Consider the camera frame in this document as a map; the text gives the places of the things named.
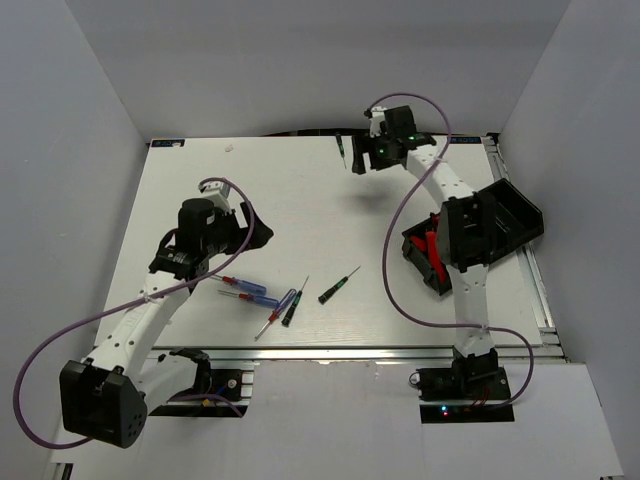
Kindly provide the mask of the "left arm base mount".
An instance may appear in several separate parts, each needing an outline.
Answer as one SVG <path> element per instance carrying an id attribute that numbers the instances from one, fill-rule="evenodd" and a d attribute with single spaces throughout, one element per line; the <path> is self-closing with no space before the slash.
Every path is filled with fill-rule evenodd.
<path id="1" fill-rule="evenodd" d="M 135 386 L 149 416 L 241 418 L 248 396 L 243 369 L 214 368 L 207 353 L 180 347 L 162 354 Z"/>

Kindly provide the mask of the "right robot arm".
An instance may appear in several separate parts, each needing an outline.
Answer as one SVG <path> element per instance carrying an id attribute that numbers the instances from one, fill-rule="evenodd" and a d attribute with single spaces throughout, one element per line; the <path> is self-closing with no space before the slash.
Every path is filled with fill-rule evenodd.
<path id="1" fill-rule="evenodd" d="M 372 170 L 400 165 L 417 179 L 409 191 L 424 188 L 440 206 L 435 230 L 427 237 L 427 252 L 435 266 L 443 266 L 451 281 L 455 322 L 453 347 L 457 369 L 451 374 L 453 390 L 472 399 L 488 385 L 488 375 L 498 369 L 491 337 L 486 282 L 491 250 L 496 243 L 495 200 L 471 188 L 444 160 L 452 140 L 448 135 L 436 153 L 436 141 L 418 131 L 409 106 L 385 108 L 374 103 L 365 111 L 369 133 L 352 140 L 351 170 L 362 175 L 368 156 Z"/>

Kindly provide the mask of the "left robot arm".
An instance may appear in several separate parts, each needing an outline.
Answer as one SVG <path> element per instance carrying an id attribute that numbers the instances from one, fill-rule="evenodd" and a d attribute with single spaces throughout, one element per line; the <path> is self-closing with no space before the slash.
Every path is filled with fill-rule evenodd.
<path id="1" fill-rule="evenodd" d="M 212 257 L 264 247 L 274 232 L 240 205 L 235 212 L 210 199 L 188 199 L 178 225 L 161 239 L 149 266 L 139 305 L 128 307 L 114 330 L 81 361 L 70 360 L 59 376 L 64 428 L 120 448 L 133 445 L 150 413 L 185 394 L 209 393 L 212 374 L 202 350 L 179 347 L 155 365 L 145 364 L 171 318 L 190 298 Z"/>

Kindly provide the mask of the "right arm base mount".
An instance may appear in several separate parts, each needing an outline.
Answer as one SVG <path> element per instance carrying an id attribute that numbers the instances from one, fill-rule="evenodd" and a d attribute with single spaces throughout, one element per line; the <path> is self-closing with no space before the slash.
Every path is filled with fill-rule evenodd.
<path id="1" fill-rule="evenodd" d="M 498 369 L 487 377 L 461 387 L 451 368 L 423 368 L 408 378 L 418 392 L 420 419 L 427 424 L 511 423 L 515 414 L 511 405 L 497 405 L 511 397 L 506 371 Z"/>

